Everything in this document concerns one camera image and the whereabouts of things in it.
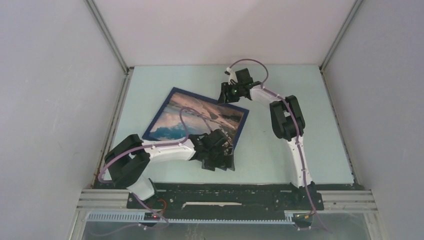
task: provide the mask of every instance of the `gray wall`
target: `gray wall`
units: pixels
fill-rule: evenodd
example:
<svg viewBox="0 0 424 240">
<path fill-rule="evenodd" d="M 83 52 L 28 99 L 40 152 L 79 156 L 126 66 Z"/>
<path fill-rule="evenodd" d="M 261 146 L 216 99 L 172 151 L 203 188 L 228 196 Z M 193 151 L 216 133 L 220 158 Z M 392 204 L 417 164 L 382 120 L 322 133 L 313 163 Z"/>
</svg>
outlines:
<svg viewBox="0 0 424 240">
<path fill-rule="evenodd" d="M 83 0 L 0 7 L 0 239 L 65 239 L 123 73 Z"/>
<path fill-rule="evenodd" d="M 390 239 L 423 239 L 424 1 L 366 0 L 326 77 Z"/>
</svg>

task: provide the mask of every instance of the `white vent strip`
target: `white vent strip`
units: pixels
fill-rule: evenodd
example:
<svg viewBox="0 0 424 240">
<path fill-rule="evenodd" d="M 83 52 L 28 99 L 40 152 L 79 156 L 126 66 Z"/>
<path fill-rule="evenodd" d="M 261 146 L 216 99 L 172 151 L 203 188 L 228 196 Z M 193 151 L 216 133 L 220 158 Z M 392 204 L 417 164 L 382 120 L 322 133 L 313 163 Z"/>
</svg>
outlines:
<svg viewBox="0 0 424 240">
<path fill-rule="evenodd" d="M 119 223 L 156 223 L 157 221 L 143 220 L 145 212 L 92 212 L 88 215 L 88 222 L 119 222 Z M 183 224 L 292 224 L 292 213 L 285 214 L 285 220 L 219 220 L 219 219 L 173 219 L 168 218 L 170 223 Z"/>
</svg>

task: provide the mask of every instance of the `picture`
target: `picture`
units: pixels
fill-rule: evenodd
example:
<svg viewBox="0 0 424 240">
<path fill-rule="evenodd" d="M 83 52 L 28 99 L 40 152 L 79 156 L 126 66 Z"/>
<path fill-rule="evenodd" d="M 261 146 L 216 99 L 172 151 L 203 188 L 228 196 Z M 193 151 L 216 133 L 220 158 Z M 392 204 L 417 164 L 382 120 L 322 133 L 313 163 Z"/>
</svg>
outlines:
<svg viewBox="0 0 424 240">
<path fill-rule="evenodd" d="M 182 107 L 198 111 L 212 130 L 221 129 L 234 148 L 249 114 L 247 109 L 230 104 L 218 105 L 214 99 L 174 87 L 142 138 L 149 141 L 184 138 L 186 131 L 180 120 Z M 195 113 L 183 111 L 182 119 L 190 134 L 211 132 L 204 120 Z"/>
</svg>

